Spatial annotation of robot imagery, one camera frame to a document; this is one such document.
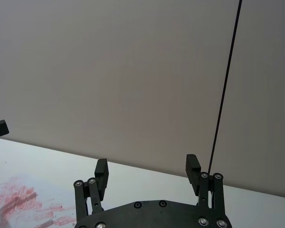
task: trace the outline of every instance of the bolt head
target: bolt head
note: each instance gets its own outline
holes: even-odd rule
[[[207,226],[209,224],[208,220],[206,218],[199,218],[199,224],[203,227]]]
[[[93,179],[89,180],[89,183],[90,183],[90,184],[93,184],[93,183],[95,183],[95,181],[96,181],[96,180],[93,178]]]
[[[220,174],[217,173],[217,174],[214,175],[214,177],[215,177],[216,179],[221,179],[221,178],[222,178],[222,175],[220,175]]]
[[[105,224],[103,222],[99,222],[96,224],[95,228],[105,228]]]
[[[225,222],[224,220],[219,219],[219,220],[217,221],[217,225],[218,225],[218,227],[220,227],[220,228],[226,228],[226,227],[227,227],[227,222]]]

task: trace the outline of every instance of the red stain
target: red stain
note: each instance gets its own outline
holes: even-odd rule
[[[0,227],[5,227],[8,220],[13,216],[16,216],[17,223],[18,221],[41,221],[43,219],[53,218],[55,212],[75,209],[75,206],[63,208],[62,204],[51,204],[49,207],[42,208],[43,202],[37,200],[35,189],[25,186],[21,184],[21,182],[22,178],[13,177],[9,182],[0,185]],[[51,198],[44,202],[54,200],[55,198]],[[41,224],[36,227],[46,228],[54,224],[63,226],[75,221],[76,219],[73,217],[64,216],[56,220],[51,219],[48,222],[42,221]]]

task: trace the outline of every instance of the white table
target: white table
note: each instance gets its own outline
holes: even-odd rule
[[[0,139],[0,183],[17,173],[29,173],[74,191],[74,181],[94,176],[96,162],[97,159]],[[155,199],[197,203],[187,178],[111,162],[109,172],[104,204],[117,207]],[[285,228],[285,198],[229,186],[224,186],[224,193],[226,214],[234,228]]]

